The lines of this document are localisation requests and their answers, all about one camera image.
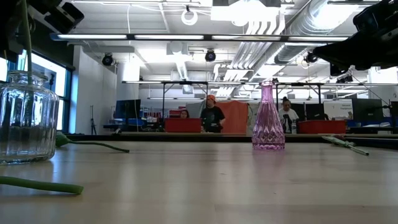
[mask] man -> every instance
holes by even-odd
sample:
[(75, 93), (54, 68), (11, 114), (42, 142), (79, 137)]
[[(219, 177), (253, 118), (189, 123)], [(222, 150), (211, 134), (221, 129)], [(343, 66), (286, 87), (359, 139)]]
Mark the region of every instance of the man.
[(203, 120), (203, 129), (209, 133), (220, 133), (223, 129), (225, 116), (222, 110), (215, 106), (216, 97), (208, 95), (206, 99), (206, 108), (201, 112), (200, 118)]

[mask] clear glass vase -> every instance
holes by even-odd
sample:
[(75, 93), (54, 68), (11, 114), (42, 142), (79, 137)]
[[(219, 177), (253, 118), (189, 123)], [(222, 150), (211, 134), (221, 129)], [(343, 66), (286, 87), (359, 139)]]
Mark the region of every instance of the clear glass vase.
[(253, 127), (253, 149), (283, 150), (285, 134), (272, 97), (272, 83), (263, 83), (261, 91), (261, 103)]
[(59, 97), (43, 87), (44, 75), (11, 71), (9, 79), (0, 89), (0, 164), (51, 159)]

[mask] workbench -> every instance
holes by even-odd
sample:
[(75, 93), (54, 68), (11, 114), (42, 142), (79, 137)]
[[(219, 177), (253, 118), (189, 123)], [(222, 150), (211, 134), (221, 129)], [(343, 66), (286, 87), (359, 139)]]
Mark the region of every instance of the workbench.
[(0, 175), (78, 184), (81, 195), (0, 185), (1, 223), (335, 224), (398, 220), (398, 153), (324, 143), (253, 152), (250, 143), (66, 145)]

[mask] purple glass vase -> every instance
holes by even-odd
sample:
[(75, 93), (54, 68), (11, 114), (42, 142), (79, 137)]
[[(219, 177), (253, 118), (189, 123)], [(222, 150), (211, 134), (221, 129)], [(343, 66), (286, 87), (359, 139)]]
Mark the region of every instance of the purple glass vase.
[(272, 97), (272, 83), (263, 83), (261, 92), (261, 103), (251, 139), (253, 149), (283, 150), (285, 134)]

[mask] woman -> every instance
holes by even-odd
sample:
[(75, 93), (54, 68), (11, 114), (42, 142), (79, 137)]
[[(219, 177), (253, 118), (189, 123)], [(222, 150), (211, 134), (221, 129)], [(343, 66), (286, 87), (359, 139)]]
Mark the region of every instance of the woman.
[(290, 100), (285, 96), (282, 100), (283, 108), (279, 110), (279, 119), (281, 120), (282, 126), (284, 128), (284, 133), (292, 132), (292, 122), (299, 119), (296, 111), (290, 109)]
[(180, 118), (189, 118), (189, 112), (187, 110), (181, 110)]

